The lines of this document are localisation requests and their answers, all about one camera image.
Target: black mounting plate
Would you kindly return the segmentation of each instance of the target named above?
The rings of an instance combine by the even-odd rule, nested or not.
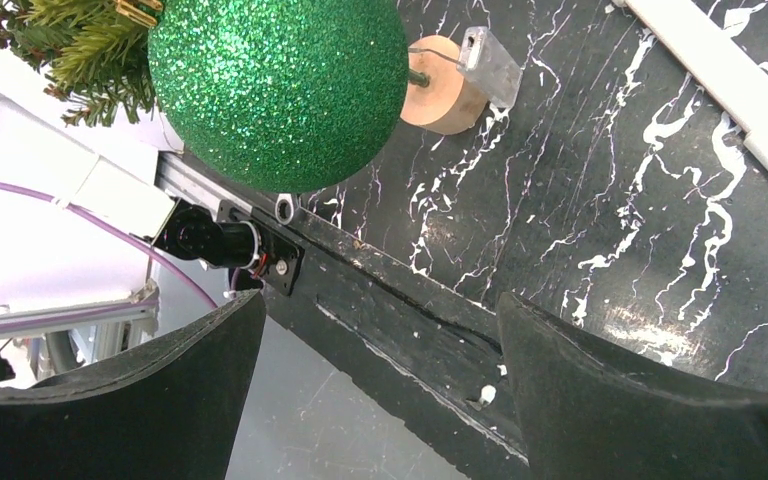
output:
[[[293,287],[301,271],[304,249],[298,247],[281,235],[281,233],[249,215],[228,200],[219,202],[216,222],[251,222],[260,233],[261,246],[258,253],[266,255],[266,264],[259,273],[259,278],[263,279],[263,281],[282,295],[290,296],[293,293]],[[282,260],[287,264],[287,269],[283,275],[278,273],[279,269],[277,268],[278,263]]]

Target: green glitter ornament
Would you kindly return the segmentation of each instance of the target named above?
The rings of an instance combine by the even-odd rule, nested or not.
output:
[[[363,168],[408,84],[393,0],[168,0],[149,65],[187,147],[272,192],[324,188]]]

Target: metal clip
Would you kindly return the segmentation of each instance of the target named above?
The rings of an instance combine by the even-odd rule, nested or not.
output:
[[[154,10],[156,13],[163,11],[163,3],[158,0],[116,0],[116,13],[137,25],[142,25],[146,28],[156,27],[157,19],[140,8],[140,5]]]
[[[299,210],[299,196],[289,193],[282,193],[278,195],[278,200],[275,201],[275,219],[281,225],[287,226],[293,220],[298,218]]]

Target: ornament hook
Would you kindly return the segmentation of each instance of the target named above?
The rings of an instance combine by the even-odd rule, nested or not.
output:
[[[163,2],[158,0],[116,0],[116,13],[137,25],[142,25],[146,28],[156,27],[157,19],[146,10],[160,13],[163,11]]]

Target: small white piece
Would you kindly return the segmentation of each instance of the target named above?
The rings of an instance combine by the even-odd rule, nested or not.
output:
[[[483,406],[490,405],[493,400],[496,399],[496,387],[493,385],[484,385],[481,389],[481,397],[478,399],[478,403]]]

